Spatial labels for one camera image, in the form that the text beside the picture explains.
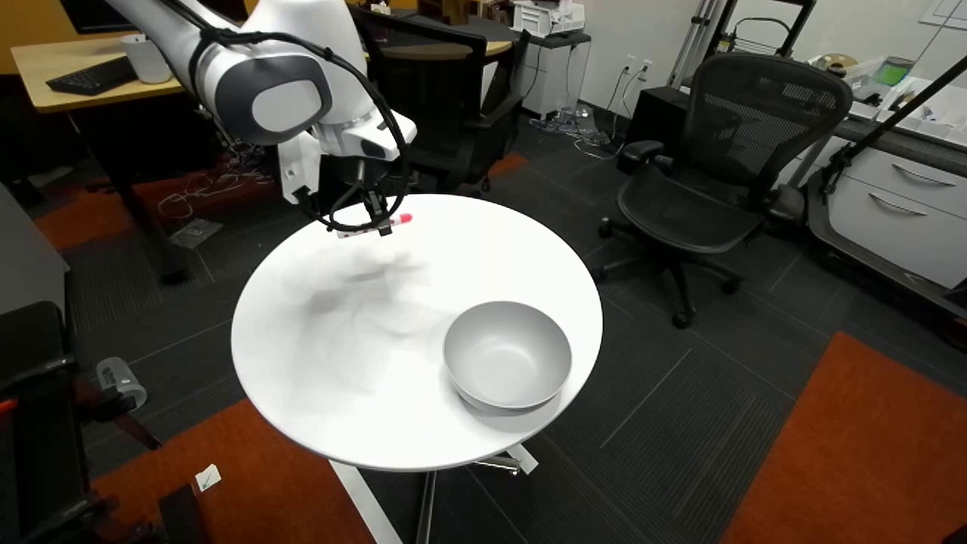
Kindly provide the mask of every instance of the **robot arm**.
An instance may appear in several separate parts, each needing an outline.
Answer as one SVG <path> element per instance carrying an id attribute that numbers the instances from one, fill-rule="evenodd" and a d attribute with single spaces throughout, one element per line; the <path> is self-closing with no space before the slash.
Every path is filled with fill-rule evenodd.
<path id="1" fill-rule="evenodd" d="M 233 142 L 279 144 L 291 201 L 317 193 L 319 158 L 392 163 L 418 135 L 373 99 L 344 0 L 258 0 L 242 27 L 196 0 L 107 3 L 157 43 Z"/>

